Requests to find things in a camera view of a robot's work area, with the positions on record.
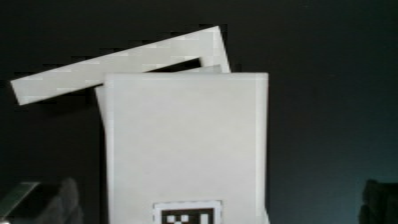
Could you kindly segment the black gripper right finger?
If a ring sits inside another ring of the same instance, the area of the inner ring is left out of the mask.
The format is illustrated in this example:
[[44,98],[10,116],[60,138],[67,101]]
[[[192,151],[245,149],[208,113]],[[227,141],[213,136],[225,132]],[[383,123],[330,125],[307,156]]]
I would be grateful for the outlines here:
[[366,182],[359,224],[398,224],[398,183]]

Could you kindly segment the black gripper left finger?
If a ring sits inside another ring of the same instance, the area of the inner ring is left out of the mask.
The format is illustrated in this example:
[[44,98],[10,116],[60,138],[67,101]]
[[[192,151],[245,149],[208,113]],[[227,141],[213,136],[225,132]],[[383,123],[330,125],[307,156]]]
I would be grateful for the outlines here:
[[21,182],[0,199],[0,224],[83,224],[78,185]]

